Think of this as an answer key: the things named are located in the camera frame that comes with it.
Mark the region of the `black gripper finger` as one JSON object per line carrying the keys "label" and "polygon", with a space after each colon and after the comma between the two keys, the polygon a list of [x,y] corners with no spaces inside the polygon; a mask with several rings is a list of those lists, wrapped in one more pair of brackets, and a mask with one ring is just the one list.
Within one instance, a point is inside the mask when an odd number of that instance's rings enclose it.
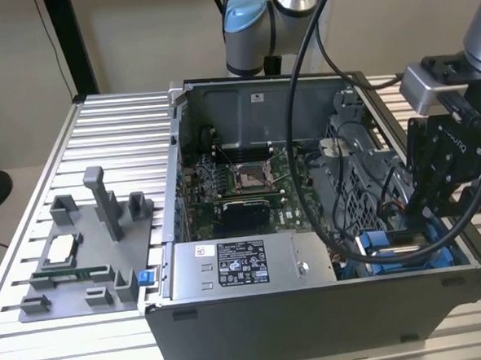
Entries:
{"label": "black gripper finger", "polygon": [[455,200],[453,192],[459,187],[459,183],[452,180],[448,182],[446,178],[430,182],[430,207],[434,216],[462,216],[468,210],[477,188],[463,187],[459,199]]}
{"label": "black gripper finger", "polygon": [[411,118],[407,129],[407,169],[412,175],[413,193],[406,209],[407,214],[414,215],[422,211],[427,199],[426,186],[435,151],[435,134],[428,133],[428,120],[425,117]]}

